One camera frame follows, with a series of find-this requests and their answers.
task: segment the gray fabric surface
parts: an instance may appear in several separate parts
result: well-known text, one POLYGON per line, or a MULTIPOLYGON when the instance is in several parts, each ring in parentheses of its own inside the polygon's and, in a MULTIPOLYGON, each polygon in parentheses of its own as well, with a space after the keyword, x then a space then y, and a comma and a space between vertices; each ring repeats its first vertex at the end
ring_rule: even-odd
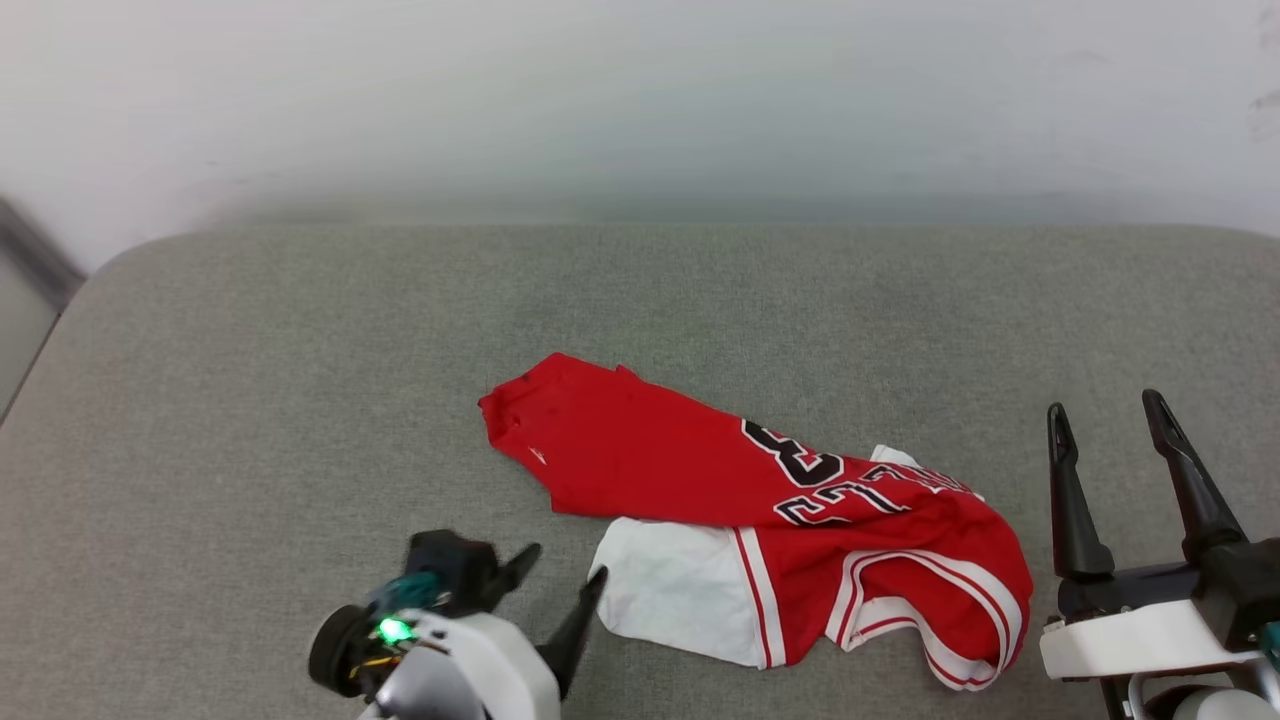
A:
POLYGON ((1181 537, 1139 392, 1164 391, 1245 529, 1275 533, 1280 243, 1202 228, 287 228, 145 246, 83 288, 0 429, 0 716, 355 717, 319 620, 407 536, 545 544, 500 614, 535 638, 605 521, 557 516, 476 400, 550 351, 824 451, 970 483, 1037 580, 1016 667, 945 689, 911 632, 760 673, 596 626, 570 719, 1082 717, 1044 678, 1044 411, 1121 565, 1181 537))

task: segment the glowing green led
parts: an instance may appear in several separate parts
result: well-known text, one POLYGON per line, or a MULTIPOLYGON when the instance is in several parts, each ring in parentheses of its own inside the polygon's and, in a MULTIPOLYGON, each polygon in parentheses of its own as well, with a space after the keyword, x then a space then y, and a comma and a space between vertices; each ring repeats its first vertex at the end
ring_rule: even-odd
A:
POLYGON ((378 624, 378 634, 383 637, 383 642, 387 644, 396 644, 413 639, 413 628, 408 623, 387 618, 378 624))

